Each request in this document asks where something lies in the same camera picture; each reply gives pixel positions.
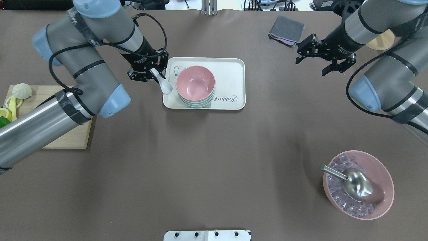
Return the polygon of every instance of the tray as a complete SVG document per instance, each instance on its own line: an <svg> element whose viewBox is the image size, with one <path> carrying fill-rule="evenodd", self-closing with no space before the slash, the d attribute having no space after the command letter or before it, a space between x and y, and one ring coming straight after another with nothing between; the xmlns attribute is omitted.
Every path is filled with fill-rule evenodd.
<svg viewBox="0 0 428 241"><path fill-rule="evenodd" d="M173 57L168 60L166 80L173 86L169 95L163 95L163 104L170 109L196 109L184 104L175 89L179 73L187 67L200 65L208 68L216 79L214 99L205 110L240 110L245 106L245 64L236 58Z"/></svg>

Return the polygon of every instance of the black cable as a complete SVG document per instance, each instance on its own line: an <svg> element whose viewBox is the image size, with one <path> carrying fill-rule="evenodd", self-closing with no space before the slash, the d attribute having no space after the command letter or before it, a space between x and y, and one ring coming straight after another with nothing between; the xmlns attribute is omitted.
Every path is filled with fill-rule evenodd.
<svg viewBox="0 0 428 241"><path fill-rule="evenodd" d="M405 42L407 42L407 41L409 41L411 38L413 38L413 36L416 34L416 32L413 32L413 33L411 33L407 38L405 38L403 41L401 41L399 44L397 44L396 46L394 46L393 48L391 48L391 49L389 49L388 51L386 51L386 52L383 52L382 54L380 54L380 55L378 55L378 56L376 56L376 57L374 57L374 58L372 58L371 60L369 60L369 61L367 61L367 63L365 63L365 64L363 64L360 68L358 68L353 74L352 74L352 76L349 78L349 81L348 81L348 83L346 84L346 97L348 98L348 100L355 106L355 107L357 107L359 110L361 110L361 111L363 111L363 112L365 112L365 113L367 113L367 114L371 114L371 115L374 115L374 116L379 116L379 117L384 117L384 118L388 118L388 119L393 119L394 117L393 116L390 116L390 115L386 115L386 114L379 114L379 113L374 113L374 112L371 112L371 111L368 111L368 110L366 110L366 109L364 109L363 107L361 107L360 105L358 105L352 98L351 98L351 95L349 94L349 87L350 87L350 85L351 85L351 82L352 82L352 80L354 79L354 77L357 75L357 73L359 72L359 71L361 71L362 69L364 69L366 66L368 66L369 64L371 64L371 63L373 63L373 62L375 62L377 59L379 59L379 58L381 58L381 57L383 57L383 56L385 56L385 55L387 55L387 54L389 54L389 53L391 53L391 52L393 52L393 51L395 51L395 50L397 50L398 48L400 48ZM426 128L424 128L424 127L422 127L422 126L420 126L420 125L418 125L418 124L415 124L415 123L412 123L412 122L409 122L409 123L406 123L406 124L408 124L408 125L410 125L410 126L413 126L413 127L415 127L415 128L417 128L418 130L420 130L420 131L422 131L423 133L425 133L425 134L427 134L428 135L428 129L426 129Z"/></svg>
<svg viewBox="0 0 428 241"><path fill-rule="evenodd" d="M296 4L290 0L285 8L285 11L296 11Z"/></svg>
<svg viewBox="0 0 428 241"><path fill-rule="evenodd" d="M132 17L132 19L133 19L133 20L136 20L136 19L138 19L138 18L139 18L139 17L141 17L141 16L147 16L147 17L150 17L151 19L153 19L153 20L154 20L154 21L155 21L155 22L160 26L160 29L162 30L163 36L164 36L164 38L165 38L165 45L163 46L163 48L161 49L161 51L160 51L159 53L154 54L154 55L143 55L143 54L139 54L139 53L133 52L133 51L128 50L128 49L125 49L125 48L123 48L123 47L121 47L121 46L119 46L119 45L115 45L115 44L112 44L112 43L109 43L109 42L102 42L102 43L103 43L104 45L112 46L112 47L118 48L118 49L120 49L120 50L122 50L122 51L128 52L128 53L130 53L130 54L134 54L134 55L139 56L139 57L145 57L145 58L157 58L157 57L161 56L161 55L165 52L165 50L166 50L166 46L167 46L167 44L168 44L168 41L167 41L167 39L166 39L165 29L163 28L163 26L161 25L161 23L160 23L157 19L155 19L153 16L151 16L151 15L149 15L149 14L147 14L147 13L139 13L139 14L137 14L137 15L133 16L133 17ZM63 88L66 90L66 92L72 92L72 93L77 94L77 95L81 95L81 94L83 94L83 91L82 91L81 89L79 89L79 88L75 88L75 87L70 88L70 87L68 87L67 85L65 85L64 83L62 83L62 82L58 79L58 77L57 77L57 76L56 76L56 74L54 73L54 69L53 69L53 61L54 61L54 58L55 58L57 55L59 55L59 54L61 54L61 53L63 53L63 52L66 52L66 51L69 51L69 50L73 50L73 49L78 49L78 48L85 48L85 47L92 47L92 45L91 45L90 43L86 43L86 44L82 44L82 45L77 45L77 46L72 46L72 47L63 48L63 49L58 50L58 51L56 51L55 53L53 53L53 54L51 55L51 57L49 58L49 71L50 71L50 73L51 73L51 75L52 75L53 79L54 79L54 80L55 80L55 81L56 81L56 82L57 82L61 87L63 87Z"/></svg>
<svg viewBox="0 0 428 241"><path fill-rule="evenodd" d="M132 6L132 8L133 8L133 9L141 10L141 9L138 9L138 8L140 8L140 7L141 7L141 5L140 5L138 8L134 7L134 5L133 5L133 4L131 4L131 6Z"/></svg>
<svg viewBox="0 0 428 241"><path fill-rule="evenodd" d="M273 11L273 9L275 9L275 7L278 3L287 3L287 1L283 1L283 0L276 1L275 5L272 8L272 11Z"/></svg>

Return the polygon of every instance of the metal bracket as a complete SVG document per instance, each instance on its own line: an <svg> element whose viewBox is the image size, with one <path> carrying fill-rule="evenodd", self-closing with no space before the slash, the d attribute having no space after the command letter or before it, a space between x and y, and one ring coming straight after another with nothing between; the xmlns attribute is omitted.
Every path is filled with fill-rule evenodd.
<svg viewBox="0 0 428 241"><path fill-rule="evenodd" d="M250 230L167 231L163 241L251 241Z"/></svg>
<svg viewBox="0 0 428 241"><path fill-rule="evenodd" d="M202 0L202 15L217 15L217 0Z"/></svg>

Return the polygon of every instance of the gray cloth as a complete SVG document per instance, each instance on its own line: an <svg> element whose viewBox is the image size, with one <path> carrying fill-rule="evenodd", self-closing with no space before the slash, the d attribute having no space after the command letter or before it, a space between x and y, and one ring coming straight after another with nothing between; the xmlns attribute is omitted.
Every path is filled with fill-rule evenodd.
<svg viewBox="0 0 428 241"><path fill-rule="evenodd" d="M289 46L295 46L302 41L306 24L278 16L268 36Z"/></svg>

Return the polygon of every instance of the large pink bowl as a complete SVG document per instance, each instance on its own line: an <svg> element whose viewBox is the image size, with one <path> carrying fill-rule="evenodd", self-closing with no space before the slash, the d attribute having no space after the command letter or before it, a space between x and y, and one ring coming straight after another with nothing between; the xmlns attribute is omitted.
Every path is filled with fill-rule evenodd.
<svg viewBox="0 0 428 241"><path fill-rule="evenodd" d="M339 205L334 202L333 197L331 196L331 193L328 189L328 181L327 181L327 173L324 173L323 176L323 185L324 185L324 191L327 195L328 199L330 200L333 205L338 208L341 212L346 213L347 215L361 219L361 220L373 220L380 218L384 214L388 212L388 210L392 206L392 202L394 201L394 183L392 182L391 175L389 174L387 168L374 156L363 152L363 151L345 151L337 155L333 158L333 160L328 164L328 166L331 165L331 163L339 156L346 155L347 157L356 157L358 163L367 171L367 177L370 178L373 182L377 183L385 192L385 198L383 201L379 202L376 207L374 208L374 211L365 216L365 217L355 217L347 212L345 212L343 209L339 207Z"/></svg>
<svg viewBox="0 0 428 241"><path fill-rule="evenodd" d="M175 88L185 100L203 101L214 92L215 77L209 69L203 66L190 66L180 72L175 82Z"/></svg>

